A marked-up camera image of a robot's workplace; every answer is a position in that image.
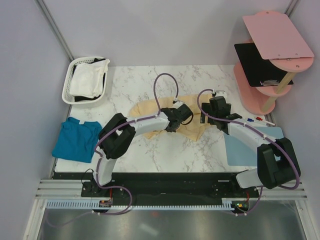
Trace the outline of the yellow t shirt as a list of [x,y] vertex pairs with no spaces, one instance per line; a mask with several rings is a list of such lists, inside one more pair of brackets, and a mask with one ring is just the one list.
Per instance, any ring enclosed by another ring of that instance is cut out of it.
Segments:
[[[144,133],[143,136],[150,140],[153,137],[161,133],[178,133],[184,137],[196,142],[200,139],[206,129],[210,128],[209,123],[200,123],[201,111],[197,105],[197,94],[179,96],[178,100],[184,102],[193,112],[193,120],[188,125],[180,125],[176,132],[152,131]],[[200,96],[200,103],[209,102],[212,96],[210,94],[204,94]],[[173,97],[162,97],[159,98],[159,104],[162,108],[170,108],[172,106]],[[144,115],[150,115],[156,113],[158,107],[154,99],[144,100],[136,103],[129,111],[129,117],[142,117]]]

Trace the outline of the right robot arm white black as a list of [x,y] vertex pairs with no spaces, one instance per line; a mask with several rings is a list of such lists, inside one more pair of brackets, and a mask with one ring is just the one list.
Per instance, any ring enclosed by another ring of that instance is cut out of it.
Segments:
[[286,190],[298,188],[301,170],[288,138],[272,138],[246,123],[238,114],[230,114],[231,108],[223,96],[212,97],[209,103],[200,103],[199,97],[196,101],[201,115],[208,117],[210,124],[256,153],[257,167],[237,173],[235,181],[229,184],[233,196],[242,196],[250,187],[269,190],[276,187]]

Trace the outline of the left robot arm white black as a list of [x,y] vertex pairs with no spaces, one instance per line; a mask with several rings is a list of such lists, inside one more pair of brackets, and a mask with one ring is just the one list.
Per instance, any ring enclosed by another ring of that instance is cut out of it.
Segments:
[[92,191],[99,197],[109,193],[116,161],[127,152],[135,137],[154,131],[174,133],[181,125],[191,123],[193,117],[192,110],[183,102],[140,117],[115,114],[98,135],[94,152],[100,158],[93,173]]

